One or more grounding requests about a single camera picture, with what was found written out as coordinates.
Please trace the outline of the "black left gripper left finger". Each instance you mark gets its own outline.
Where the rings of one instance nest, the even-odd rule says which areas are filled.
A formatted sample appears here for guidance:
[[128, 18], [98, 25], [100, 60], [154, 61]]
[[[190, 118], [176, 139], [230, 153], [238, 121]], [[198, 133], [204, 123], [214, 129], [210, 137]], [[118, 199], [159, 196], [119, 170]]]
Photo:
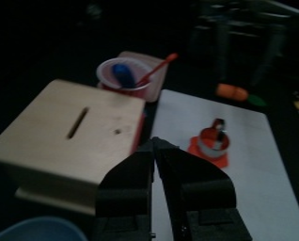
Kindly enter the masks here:
[[94, 241], [151, 241], [154, 142], [106, 174], [96, 192]]

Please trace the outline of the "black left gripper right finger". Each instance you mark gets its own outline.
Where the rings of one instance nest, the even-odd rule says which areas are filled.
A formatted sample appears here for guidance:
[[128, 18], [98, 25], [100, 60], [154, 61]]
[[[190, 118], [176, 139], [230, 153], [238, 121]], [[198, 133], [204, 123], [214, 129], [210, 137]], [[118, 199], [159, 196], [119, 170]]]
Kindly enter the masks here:
[[253, 241], [228, 175], [167, 140], [152, 141], [174, 241]]

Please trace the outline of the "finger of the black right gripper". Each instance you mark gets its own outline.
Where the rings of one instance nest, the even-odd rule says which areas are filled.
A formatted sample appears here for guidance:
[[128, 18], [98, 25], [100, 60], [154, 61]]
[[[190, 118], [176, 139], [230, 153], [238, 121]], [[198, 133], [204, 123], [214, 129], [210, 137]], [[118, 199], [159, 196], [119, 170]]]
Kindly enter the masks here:
[[228, 44], [230, 44], [230, 27], [219, 26], [216, 31], [216, 47], [218, 47], [216, 71], [218, 71], [220, 81], [224, 81], [227, 76]]
[[273, 60], [275, 59], [277, 55], [281, 52], [281, 48], [283, 46], [285, 38], [286, 38], [286, 30], [287, 28], [285, 26], [273, 26], [270, 28], [267, 49], [263, 55], [263, 60], [251, 77], [253, 86], [257, 86], [261, 83], [267, 73], [267, 70], [271, 67]]

